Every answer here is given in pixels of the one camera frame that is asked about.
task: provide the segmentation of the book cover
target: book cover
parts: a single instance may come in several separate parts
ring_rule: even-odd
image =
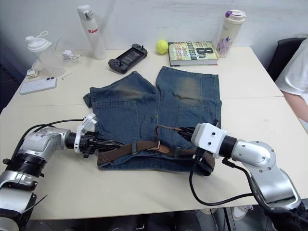
[[[169,42],[170,65],[216,65],[218,54],[212,42]]]

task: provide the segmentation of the white phone case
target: white phone case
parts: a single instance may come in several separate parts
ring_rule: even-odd
[[[21,95],[30,94],[33,92],[38,92],[42,90],[53,89],[57,86],[57,78],[49,77],[45,79],[38,79],[34,81],[30,81],[27,83],[23,83],[21,85],[19,93]]]

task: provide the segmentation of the white plastic bottle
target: white plastic bottle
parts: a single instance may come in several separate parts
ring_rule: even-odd
[[[43,64],[49,75],[51,77],[58,77],[64,74],[65,69],[54,54],[54,46],[43,38],[47,34],[48,31],[43,31],[36,37],[28,36],[26,37],[26,42],[28,43],[28,49]]]
[[[225,58],[231,45],[233,44],[242,24],[246,19],[246,14],[239,10],[228,10],[225,13],[225,20],[217,43],[217,52],[220,58]]]
[[[77,7],[77,12],[81,20],[82,27],[90,42],[94,57],[104,59],[107,57],[106,48],[99,32],[97,22],[89,5]]]

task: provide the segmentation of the tennis ball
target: tennis ball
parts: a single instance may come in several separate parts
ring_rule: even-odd
[[[156,50],[160,54],[165,54],[168,51],[168,43],[161,39],[156,43]]]

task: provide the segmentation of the person's arm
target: person's arm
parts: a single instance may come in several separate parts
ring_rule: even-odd
[[[297,117],[308,123],[308,105],[302,97],[282,91]]]

